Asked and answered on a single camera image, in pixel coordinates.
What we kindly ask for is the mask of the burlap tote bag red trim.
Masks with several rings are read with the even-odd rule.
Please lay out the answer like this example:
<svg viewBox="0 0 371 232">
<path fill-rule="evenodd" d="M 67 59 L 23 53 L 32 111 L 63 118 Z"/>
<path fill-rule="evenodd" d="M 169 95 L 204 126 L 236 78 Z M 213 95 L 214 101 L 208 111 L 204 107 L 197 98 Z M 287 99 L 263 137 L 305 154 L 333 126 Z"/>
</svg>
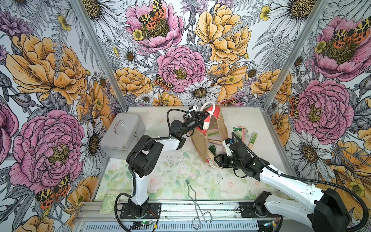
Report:
<svg viewBox="0 0 371 232">
<path fill-rule="evenodd" d="M 202 111 L 209 115 L 201 124 L 203 128 L 196 128 L 191 136 L 191 141 L 201 161 L 214 169 L 220 169 L 214 158 L 220 153 L 225 153 L 223 141 L 228 138 L 222 108 L 214 102 L 208 101 L 198 110 L 199 113 Z"/>
</svg>

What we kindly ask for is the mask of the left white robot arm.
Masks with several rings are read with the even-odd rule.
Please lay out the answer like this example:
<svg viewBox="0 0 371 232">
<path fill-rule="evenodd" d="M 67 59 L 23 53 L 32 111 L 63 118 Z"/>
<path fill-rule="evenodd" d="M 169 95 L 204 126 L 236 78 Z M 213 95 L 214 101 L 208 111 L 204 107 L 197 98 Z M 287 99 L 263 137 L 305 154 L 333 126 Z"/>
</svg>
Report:
<svg viewBox="0 0 371 232">
<path fill-rule="evenodd" d="M 166 119 L 169 135 L 164 137 L 150 137 L 143 135 L 127 157 L 128 170 L 133 179 L 132 195 L 128 198 L 129 211 L 137 218 L 145 216 L 148 209 L 148 176 L 153 172 L 162 152 L 176 151 L 183 147 L 189 132 L 197 128 L 204 129 L 206 119 L 211 116 L 206 111 L 197 108 L 188 111 L 181 110 L 188 115 L 186 121 L 174 120 L 170 122 L 169 114 L 178 109 L 170 109 Z"/>
</svg>

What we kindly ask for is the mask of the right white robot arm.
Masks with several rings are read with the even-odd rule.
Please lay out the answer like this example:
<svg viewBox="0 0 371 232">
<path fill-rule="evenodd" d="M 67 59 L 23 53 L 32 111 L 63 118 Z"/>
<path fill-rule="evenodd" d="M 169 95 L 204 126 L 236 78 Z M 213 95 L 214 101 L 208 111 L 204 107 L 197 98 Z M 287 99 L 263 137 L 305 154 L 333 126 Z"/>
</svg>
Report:
<svg viewBox="0 0 371 232">
<path fill-rule="evenodd" d="M 339 193 L 331 188 L 322 190 L 308 181 L 287 178 L 269 162 L 254 158 L 243 142 L 226 139 L 222 142 L 225 153 L 215 156 L 221 168 L 232 168 L 264 184 L 268 184 L 291 199 L 282 199 L 263 192 L 255 200 L 256 213 L 278 214 L 311 227 L 316 232 L 344 232 L 351 217 Z"/>
</svg>

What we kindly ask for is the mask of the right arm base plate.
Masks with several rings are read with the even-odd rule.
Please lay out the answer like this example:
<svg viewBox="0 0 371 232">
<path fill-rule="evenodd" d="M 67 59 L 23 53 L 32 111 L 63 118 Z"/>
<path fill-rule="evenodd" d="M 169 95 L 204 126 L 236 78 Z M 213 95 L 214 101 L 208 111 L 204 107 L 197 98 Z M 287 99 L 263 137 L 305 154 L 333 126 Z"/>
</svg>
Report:
<svg viewBox="0 0 371 232">
<path fill-rule="evenodd" d="M 256 205 L 254 202 L 239 202 L 238 209 L 242 218 L 279 218 L 279 215 L 271 214 L 264 205 Z"/>
</svg>

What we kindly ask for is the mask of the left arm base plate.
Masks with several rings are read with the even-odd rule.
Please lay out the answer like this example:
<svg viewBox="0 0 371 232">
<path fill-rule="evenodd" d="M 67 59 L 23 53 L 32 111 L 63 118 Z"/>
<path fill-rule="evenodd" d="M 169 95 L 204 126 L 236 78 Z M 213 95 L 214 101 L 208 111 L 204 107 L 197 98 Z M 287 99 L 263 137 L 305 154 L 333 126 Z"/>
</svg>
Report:
<svg viewBox="0 0 371 232">
<path fill-rule="evenodd" d="M 161 203 L 147 203 L 143 206 L 124 203 L 120 219 L 159 219 L 161 215 Z"/>
</svg>

